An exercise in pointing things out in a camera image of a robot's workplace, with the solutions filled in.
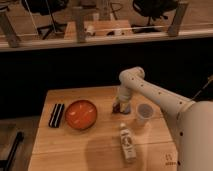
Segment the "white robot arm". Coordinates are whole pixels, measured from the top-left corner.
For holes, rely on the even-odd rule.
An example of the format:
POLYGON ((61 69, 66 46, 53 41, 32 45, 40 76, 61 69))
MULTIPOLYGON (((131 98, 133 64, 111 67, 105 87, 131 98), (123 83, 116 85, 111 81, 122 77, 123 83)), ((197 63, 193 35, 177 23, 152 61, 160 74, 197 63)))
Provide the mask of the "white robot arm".
POLYGON ((213 171, 213 101, 194 101, 144 80, 141 67, 120 72, 116 103, 125 113, 133 92, 158 105, 176 120, 177 171, 213 171))

